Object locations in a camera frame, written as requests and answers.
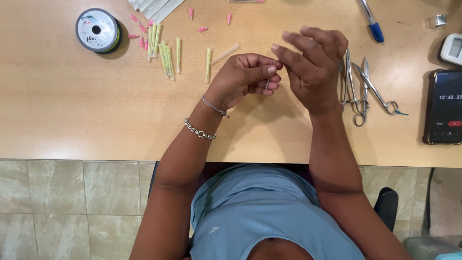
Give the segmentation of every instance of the silver chain bracelet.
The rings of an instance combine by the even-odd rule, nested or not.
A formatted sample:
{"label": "silver chain bracelet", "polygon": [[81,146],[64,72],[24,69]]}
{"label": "silver chain bracelet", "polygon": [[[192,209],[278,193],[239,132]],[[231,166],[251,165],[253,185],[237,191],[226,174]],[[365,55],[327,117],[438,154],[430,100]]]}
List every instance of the silver chain bracelet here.
{"label": "silver chain bracelet", "polygon": [[213,139],[217,138],[217,135],[210,136],[210,135],[204,133],[204,131],[198,131],[198,130],[196,130],[192,125],[190,125],[190,124],[188,123],[188,118],[185,118],[185,119],[184,119],[184,125],[185,125],[189,130],[191,130],[193,133],[197,134],[197,136],[200,137],[200,138],[202,138],[202,139],[207,138],[207,139],[213,140]]}

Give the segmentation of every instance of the hand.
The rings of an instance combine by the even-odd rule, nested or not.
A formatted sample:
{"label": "hand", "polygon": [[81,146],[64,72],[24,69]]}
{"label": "hand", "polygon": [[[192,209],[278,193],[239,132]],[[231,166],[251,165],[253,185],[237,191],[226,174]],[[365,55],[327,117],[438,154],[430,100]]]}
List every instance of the hand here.
{"label": "hand", "polygon": [[284,64],[290,87],[312,115],[322,115],[340,105],[337,94],[340,62],[348,40],[339,31],[302,27],[301,34],[283,32],[282,38],[303,55],[273,44],[271,50]]}
{"label": "hand", "polygon": [[282,67],[282,63],[255,53],[231,56],[212,80],[204,98],[226,111],[248,93],[271,96],[279,87],[281,77],[276,71]]}

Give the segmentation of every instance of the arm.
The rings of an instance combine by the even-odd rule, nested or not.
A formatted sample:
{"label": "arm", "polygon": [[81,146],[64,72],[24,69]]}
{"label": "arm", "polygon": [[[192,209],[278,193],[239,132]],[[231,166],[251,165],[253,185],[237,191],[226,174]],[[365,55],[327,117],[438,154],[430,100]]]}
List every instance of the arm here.
{"label": "arm", "polygon": [[337,82],[348,41],[338,31],[304,27],[300,33],[285,32],[283,38],[303,56],[280,46],[272,49],[287,68],[292,91],[310,112],[310,172],[319,203],[365,258],[411,260],[369,204],[345,131]]}
{"label": "arm", "polygon": [[[261,55],[232,56],[204,97],[214,107],[226,111],[247,93],[272,95],[279,87],[277,69],[282,69],[280,62]],[[268,78],[271,82],[265,89]],[[188,121],[197,130],[213,135],[222,119],[200,100]],[[211,143],[212,140],[199,138],[184,126],[167,148],[156,172],[131,260],[183,259],[188,246],[193,184],[204,167]]]}

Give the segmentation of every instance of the wooden table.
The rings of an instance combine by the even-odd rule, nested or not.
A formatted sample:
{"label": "wooden table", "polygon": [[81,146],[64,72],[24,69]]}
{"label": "wooden table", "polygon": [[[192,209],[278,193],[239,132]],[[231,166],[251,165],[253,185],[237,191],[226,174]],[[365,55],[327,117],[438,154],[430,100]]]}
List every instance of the wooden table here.
{"label": "wooden table", "polygon": [[[160,62],[146,61],[138,39],[123,38],[110,55],[77,41],[75,21],[92,7],[110,12],[124,34],[140,34],[127,0],[2,1],[0,4],[0,158],[159,160],[207,89],[206,48],[217,57],[234,44],[237,53],[272,56],[283,30],[309,25],[337,29],[350,41],[352,61],[369,59],[371,79],[385,100],[409,116],[389,116],[376,98],[365,127],[344,121],[359,164],[462,167],[462,147],[422,143],[428,75],[450,65],[437,61],[447,35],[461,32],[462,1],[370,0],[385,43],[371,39],[355,0],[267,0],[228,4],[186,0],[164,21],[162,39],[183,40],[182,73],[162,76]],[[189,7],[195,10],[189,20]],[[231,25],[226,15],[233,13]],[[426,30],[424,20],[447,14],[448,25]],[[142,14],[138,18],[146,19]],[[198,33],[197,27],[209,30]],[[223,62],[212,67],[212,77]],[[312,127],[289,88],[286,72],[269,98],[249,96],[224,119],[209,161],[308,163]],[[356,75],[356,91],[359,80]]]}

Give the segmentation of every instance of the woman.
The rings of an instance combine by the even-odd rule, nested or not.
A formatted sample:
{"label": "woman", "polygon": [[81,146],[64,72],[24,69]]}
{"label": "woman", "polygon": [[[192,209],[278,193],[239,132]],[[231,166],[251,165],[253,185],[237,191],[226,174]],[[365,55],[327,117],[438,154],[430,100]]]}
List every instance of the woman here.
{"label": "woman", "polygon": [[[278,61],[230,57],[185,120],[160,161],[131,260],[412,259],[369,204],[347,138],[337,97],[347,39],[309,27],[282,37],[303,55],[273,44]],[[225,112],[248,93],[273,95],[283,66],[310,113],[316,189],[277,165],[237,164],[196,192]]]}

